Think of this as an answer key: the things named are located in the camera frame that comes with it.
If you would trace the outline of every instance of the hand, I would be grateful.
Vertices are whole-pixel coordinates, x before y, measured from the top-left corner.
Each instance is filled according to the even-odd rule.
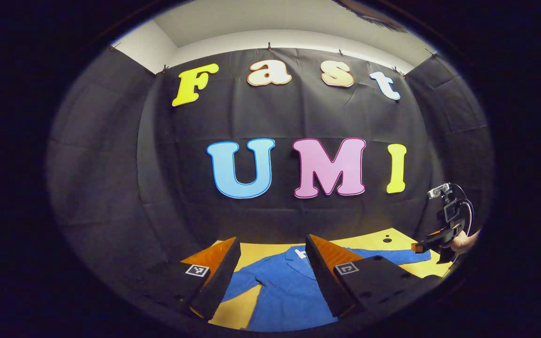
[[[466,232],[461,231],[457,237],[453,238],[448,244],[443,245],[442,248],[451,248],[455,253],[465,253],[475,244],[477,233],[469,237]]]

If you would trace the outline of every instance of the yellow mat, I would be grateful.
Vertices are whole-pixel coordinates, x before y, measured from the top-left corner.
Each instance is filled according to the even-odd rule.
[[[391,242],[384,242],[384,239],[389,238]],[[338,246],[354,249],[366,249],[366,250],[410,250],[410,244],[416,242],[416,240],[404,235],[396,229],[387,229],[370,233],[368,235],[344,238],[338,240],[331,240],[331,242]],[[269,255],[276,255],[284,253],[288,248],[292,246],[303,246],[304,243],[294,244],[241,244],[241,258],[235,267],[235,271],[239,271],[242,267],[247,267],[256,261]],[[400,265],[403,269],[414,274],[418,277],[425,277],[427,275],[443,276],[450,264],[436,264],[440,255],[431,251],[431,260],[419,261],[418,263],[410,263]],[[233,298],[232,300],[222,302],[214,317],[208,321],[211,324],[228,327],[231,329],[242,329],[247,327],[249,319],[256,307],[256,301],[258,294],[260,293],[261,285],[253,287],[246,293]]]

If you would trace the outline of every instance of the white wall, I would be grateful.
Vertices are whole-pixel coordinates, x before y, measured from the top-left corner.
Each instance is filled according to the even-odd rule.
[[[156,74],[168,65],[177,45],[153,21],[148,21],[111,43],[116,49]]]
[[[329,34],[297,30],[247,31],[207,38],[206,40],[179,47],[174,54],[169,55],[166,64],[172,67],[218,53],[266,48],[269,41],[271,47],[296,47],[334,53],[341,49],[344,55],[375,62],[389,68],[396,66],[399,71],[404,73],[414,68],[411,64],[396,56],[358,41]]]

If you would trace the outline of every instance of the letter m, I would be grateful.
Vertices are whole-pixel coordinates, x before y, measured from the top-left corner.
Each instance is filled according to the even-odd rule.
[[[341,143],[335,160],[331,161],[318,139],[305,138],[294,142],[294,150],[300,153],[300,187],[294,195],[310,199],[318,195],[314,188],[314,176],[326,195],[333,192],[340,176],[339,195],[359,195],[364,192],[363,150],[367,143],[361,138],[347,138]]]

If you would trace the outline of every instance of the blue shirt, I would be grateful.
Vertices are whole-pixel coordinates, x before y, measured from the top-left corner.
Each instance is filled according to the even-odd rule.
[[[431,259],[430,252],[347,249],[364,258],[381,255],[398,265]],[[265,257],[232,275],[223,302],[262,284],[248,330],[303,330],[337,321],[318,288],[308,259],[296,250],[304,252],[305,246],[292,246],[287,252]]]

